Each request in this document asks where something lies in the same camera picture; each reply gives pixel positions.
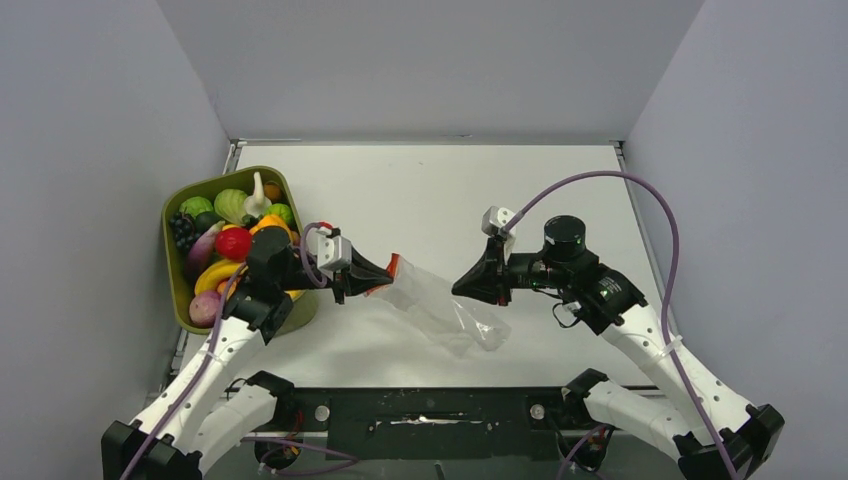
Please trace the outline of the clear zip bag orange zipper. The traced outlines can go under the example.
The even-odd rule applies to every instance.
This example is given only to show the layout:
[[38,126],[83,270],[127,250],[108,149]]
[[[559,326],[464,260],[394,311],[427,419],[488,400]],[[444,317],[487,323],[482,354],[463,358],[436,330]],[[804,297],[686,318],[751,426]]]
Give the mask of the clear zip bag orange zipper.
[[470,350],[495,351],[508,340],[511,327],[487,306],[452,294],[451,283],[394,253],[387,271],[392,283],[373,288],[369,298],[381,300],[432,343],[455,357]]

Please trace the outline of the red toy apple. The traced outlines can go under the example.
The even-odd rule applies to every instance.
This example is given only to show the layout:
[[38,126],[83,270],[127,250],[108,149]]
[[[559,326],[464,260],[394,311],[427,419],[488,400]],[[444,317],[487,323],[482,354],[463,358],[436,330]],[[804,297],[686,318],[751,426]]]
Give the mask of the red toy apple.
[[217,234],[214,242],[215,252],[230,261],[242,262],[252,247],[251,233],[242,227],[230,227]]

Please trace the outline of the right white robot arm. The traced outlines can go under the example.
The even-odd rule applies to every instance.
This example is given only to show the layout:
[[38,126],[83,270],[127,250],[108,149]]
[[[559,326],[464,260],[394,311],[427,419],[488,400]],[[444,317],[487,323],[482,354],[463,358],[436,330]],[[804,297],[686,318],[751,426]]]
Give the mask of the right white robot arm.
[[782,415],[734,392],[681,338],[664,338],[643,293],[587,249],[582,220],[548,220],[537,253],[512,252],[513,233],[500,231],[506,223],[485,222],[484,252],[453,284],[453,295],[506,306],[517,289],[554,290],[577,321],[625,354],[668,401],[649,400],[587,369],[565,388],[566,420],[623,430],[674,460],[687,479],[750,478],[772,454]]

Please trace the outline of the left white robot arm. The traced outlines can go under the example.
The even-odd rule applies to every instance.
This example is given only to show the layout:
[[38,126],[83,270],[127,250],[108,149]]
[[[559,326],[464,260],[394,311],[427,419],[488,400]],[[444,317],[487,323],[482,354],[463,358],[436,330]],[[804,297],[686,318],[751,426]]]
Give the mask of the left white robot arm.
[[204,345],[178,376],[129,423],[115,421],[101,439],[106,479],[201,479],[256,428],[281,421],[290,382],[260,371],[226,403],[219,400],[285,324],[295,290],[329,289],[337,303],[389,285],[393,276],[365,259],[337,228],[323,224],[316,256],[293,246],[281,227],[252,238],[216,309]]

